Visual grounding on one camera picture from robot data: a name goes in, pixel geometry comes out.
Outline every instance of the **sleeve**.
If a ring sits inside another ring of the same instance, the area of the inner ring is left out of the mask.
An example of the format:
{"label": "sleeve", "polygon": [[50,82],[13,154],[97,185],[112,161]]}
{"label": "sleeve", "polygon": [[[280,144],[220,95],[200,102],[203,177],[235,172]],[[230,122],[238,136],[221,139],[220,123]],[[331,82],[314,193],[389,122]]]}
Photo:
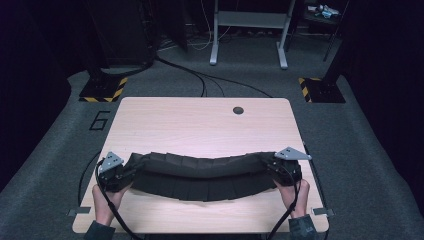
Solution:
{"label": "sleeve", "polygon": [[93,221],[84,235],[84,240],[111,240],[114,233],[115,228]]}

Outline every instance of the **dark background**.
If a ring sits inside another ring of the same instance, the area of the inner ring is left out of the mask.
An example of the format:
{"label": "dark background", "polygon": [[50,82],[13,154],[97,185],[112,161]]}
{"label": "dark background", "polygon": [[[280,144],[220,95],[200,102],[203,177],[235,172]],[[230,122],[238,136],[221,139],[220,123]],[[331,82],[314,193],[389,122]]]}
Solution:
{"label": "dark background", "polygon": [[[186,8],[196,9],[190,2]],[[424,214],[423,6],[393,0],[351,5],[337,71]],[[86,58],[102,67],[107,61],[82,1],[3,1],[0,11],[3,189],[65,106],[67,78],[86,69],[76,34],[89,48]]]}

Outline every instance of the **black fabric cloth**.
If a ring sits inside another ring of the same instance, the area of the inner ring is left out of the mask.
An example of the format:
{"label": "black fabric cloth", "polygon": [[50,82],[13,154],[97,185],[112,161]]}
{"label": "black fabric cloth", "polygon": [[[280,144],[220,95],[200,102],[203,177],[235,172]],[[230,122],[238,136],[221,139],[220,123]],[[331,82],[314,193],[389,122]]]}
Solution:
{"label": "black fabric cloth", "polygon": [[85,240],[112,240],[115,228],[93,221],[84,235]]}
{"label": "black fabric cloth", "polygon": [[[231,200],[275,188],[267,165],[284,160],[274,154],[258,152],[209,159],[133,153],[125,169],[137,169],[132,188],[150,194],[185,201]],[[287,162],[299,166],[297,161]]]}

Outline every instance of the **yellow black hazard tape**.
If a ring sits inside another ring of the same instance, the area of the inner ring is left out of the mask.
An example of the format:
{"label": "yellow black hazard tape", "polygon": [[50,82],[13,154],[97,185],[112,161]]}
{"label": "yellow black hazard tape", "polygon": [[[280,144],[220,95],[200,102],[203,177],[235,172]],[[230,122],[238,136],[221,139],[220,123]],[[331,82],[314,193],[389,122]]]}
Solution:
{"label": "yellow black hazard tape", "polygon": [[306,102],[312,102],[311,93],[306,86],[306,80],[321,81],[320,78],[299,78],[300,87]]}
{"label": "yellow black hazard tape", "polygon": [[124,90],[125,83],[127,83],[128,78],[122,79],[116,91],[110,97],[80,97],[80,101],[82,102],[116,102],[119,99],[119,96],[122,94]]}

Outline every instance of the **wooden table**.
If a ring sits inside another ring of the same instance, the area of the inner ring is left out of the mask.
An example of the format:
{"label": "wooden table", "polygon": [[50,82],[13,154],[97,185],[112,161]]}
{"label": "wooden table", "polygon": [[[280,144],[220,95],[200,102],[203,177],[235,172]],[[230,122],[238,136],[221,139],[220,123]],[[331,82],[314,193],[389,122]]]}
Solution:
{"label": "wooden table", "polygon": [[[243,108],[243,113],[235,114],[235,107]],[[280,151],[287,146],[305,152],[286,99],[127,97],[122,99],[100,156],[112,151],[125,161],[133,152],[217,158]],[[308,209],[321,208],[309,163],[299,162],[311,185]],[[86,232],[95,219],[94,184],[92,177],[81,204],[91,210],[77,215],[73,224],[77,233]],[[217,202],[179,201],[130,189],[119,209],[133,232],[145,234],[267,233],[285,211],[276,189]],[[326,216],[311,213],[311,217],[318,232],[328,229]],[[111,226],[124,231],[116,220]],[[279,231],[289,231],[287,221]]]}

